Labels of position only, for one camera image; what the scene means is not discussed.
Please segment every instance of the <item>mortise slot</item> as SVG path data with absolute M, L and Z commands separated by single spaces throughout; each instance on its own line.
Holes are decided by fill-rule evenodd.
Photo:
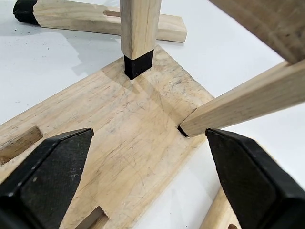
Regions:
M 112 16 L 112 17 L 119 17 L 119 18 L 121 17 L 121 13 L 120 12 L 116 12 L 116 11 L 105 10 L 103 12 L 103 14 L 105 16 Z
M 23 134 L 18 135 L 14 139 L 1 145 L 0 157 L 11 160 L 30 148 L 31 145 L 42 139 L 42 137 L 40 129 L 37 126 L 34 126 Z
M 237 226 L 235 226 L 234 224 L 230 224 L 230 225 L 228 226 L 228 229 L 237 229 Z
M 75 229 L 92 229 L 97 224 L 99 228 L 102 228 L 108 219 L 102 208 L 97 207 Z

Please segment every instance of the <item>stool leg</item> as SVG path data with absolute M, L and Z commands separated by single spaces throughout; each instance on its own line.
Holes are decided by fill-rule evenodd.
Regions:
M 121 0 L 125 74 L 133 80 L 153 65 L 161 0 Z

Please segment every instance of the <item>black rubber foot cap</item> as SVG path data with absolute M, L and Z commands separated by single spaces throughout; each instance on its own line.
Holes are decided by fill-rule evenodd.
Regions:
M 184 130 L 181 128 L 181 126 L 178 126 L 178 130 L 180 131 L 180 133 L 181 133 L 184 137 L 188 137 L 188 135 L 186 134 L 186 132 L 184 132 Z
M 14 6 L 13 14 L 20 22 L 39 25 L 34 14 L 33 7 L 37 0 L 18 0 Z
M 153 66 L 153 50 L 135 60 L 124 55 L 125 74 L 133 80 Z

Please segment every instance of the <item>wood grain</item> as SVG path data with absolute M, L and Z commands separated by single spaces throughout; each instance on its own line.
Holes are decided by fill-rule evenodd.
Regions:
M 135 60 L 156 46 L 161 0 L 121 0 L 122 52 Z
M 281 63 L 204 104 L 181 124 L 188 136 L 224 128 L 305 101 L 305 60 Z
M 66 0 L 38 0 L 34 15 L 41 27 L 120 35 L 120 8 Z M 185 42 L 181 17 L 160 15 L 158 40 Z
M 305 1 L 209 0 L 290 63 L 305 59 Z
M 222 188 L 219 189 L 200 229 L 241 229 Z
M 205 140 L 185 138 L 177 126 L 212 97 L 163 49 L 156 47 L 154 66 L 135 80 L 123 71 L 121 58 L 0 126 L 0 144 L 33 125 L 44 139 L 94 129 L 61 229 L 74 229 L 97 206 L 109 218 L 103 229 L 131 228 Z M 40 142 L 0 167 L 0 182 Z
M 13 159 L 40 139 L 42 139 L 40 129 L 37 126 L 33 126 L 24 133 L 0 145 L 0 156 Z

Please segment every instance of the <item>white background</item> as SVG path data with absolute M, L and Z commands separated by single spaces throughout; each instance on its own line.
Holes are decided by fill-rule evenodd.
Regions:
M 19 23 L 13 0 L 0 0 L 0 124 L 122 57 L 120 37 Z M 118 0 L 88 3 L 118 6 Z M 158 42 L 213 96 L 282 60 L 207 0 L 163 0 L 162 13 L 182 16 L 184 44 Z M 305 187 L 305 105 L 227 130 L 257 140 Z M 136 229 L 197 229 L 219 188 L 208 144 L 139 220 Z

